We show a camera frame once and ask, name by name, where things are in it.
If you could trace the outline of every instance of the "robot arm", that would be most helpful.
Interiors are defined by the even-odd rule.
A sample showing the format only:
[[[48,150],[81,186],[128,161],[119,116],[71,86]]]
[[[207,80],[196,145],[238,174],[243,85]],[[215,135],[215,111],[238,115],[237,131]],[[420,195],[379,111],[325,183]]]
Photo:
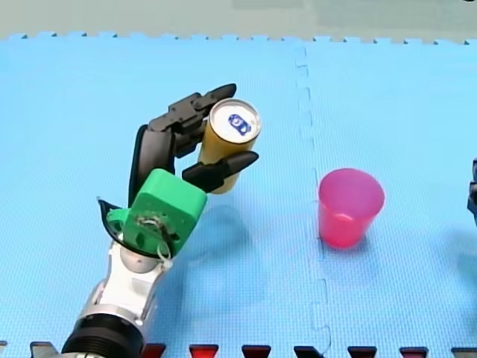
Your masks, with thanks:
[[[98,199],[101,220],[112,239],[109,270],[92,291],[61,354],[51,345],[32,345],[33,358],[140,358],[149,341],[155,292],[194,230],[206,194],[258,159],[243,151],[215,164],[197,163],[175,176],[174,159],[202,141],[205,118],[221,99],[233,97],[229,84],[202,96],[194,93],[136,135],[128,207]]]
[[[473,181],[469,187],[469,199],[467,201],[467,209],[474,215],[477,225],[477,159],[474,159],[472,165]]]

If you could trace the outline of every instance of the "can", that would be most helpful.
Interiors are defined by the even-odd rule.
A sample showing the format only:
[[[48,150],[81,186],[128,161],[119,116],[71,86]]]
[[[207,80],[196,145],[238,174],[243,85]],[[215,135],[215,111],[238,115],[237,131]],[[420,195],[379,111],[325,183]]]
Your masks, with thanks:
[[[223,99],[210,110],[198,161],[212,164],[231,154],[249,151],[261,130],[259,113],[251,104],[235,98]],[[212,193],[228,192],[238,178],[239,173],[226,178],[224,185]]]

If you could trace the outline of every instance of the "blue foam mat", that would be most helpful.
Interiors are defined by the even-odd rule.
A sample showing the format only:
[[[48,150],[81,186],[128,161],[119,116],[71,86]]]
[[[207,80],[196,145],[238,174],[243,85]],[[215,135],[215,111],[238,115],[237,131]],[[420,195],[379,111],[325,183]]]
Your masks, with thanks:
[[[28,357],[31,341],[60,348],[104,276],[95,197],[124,205],[138,126],[229,82],[262,114],[261,159],[210,198],[161,282],[164,357],[193,344],[330,358],[477,345],[473,44],[21,37],[0,42],[2,357]],[[336,253],[316,238],[315,191],[343,166],[375,175],[387,201],[365,245]]]

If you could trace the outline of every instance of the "pink plastic cup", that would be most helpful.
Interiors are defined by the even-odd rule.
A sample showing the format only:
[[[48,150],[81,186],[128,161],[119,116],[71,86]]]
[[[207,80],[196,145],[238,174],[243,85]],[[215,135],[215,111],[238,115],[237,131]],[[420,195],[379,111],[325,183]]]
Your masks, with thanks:
[[[357,169],[328,173],[320,183],[318,197],[319,235],[333,248],[358,244],[385,203],[378,181]]]

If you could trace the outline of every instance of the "green 3d printed part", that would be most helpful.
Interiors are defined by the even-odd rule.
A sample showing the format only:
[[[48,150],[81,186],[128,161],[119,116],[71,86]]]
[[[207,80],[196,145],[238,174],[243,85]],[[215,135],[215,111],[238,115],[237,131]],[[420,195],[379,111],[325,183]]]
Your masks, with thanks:
[[[108,213],[107,221],[122,232],[127,246],[173,257],[183,247],[207,201],[206,193],[179,177],[154,169],[130,209]]]

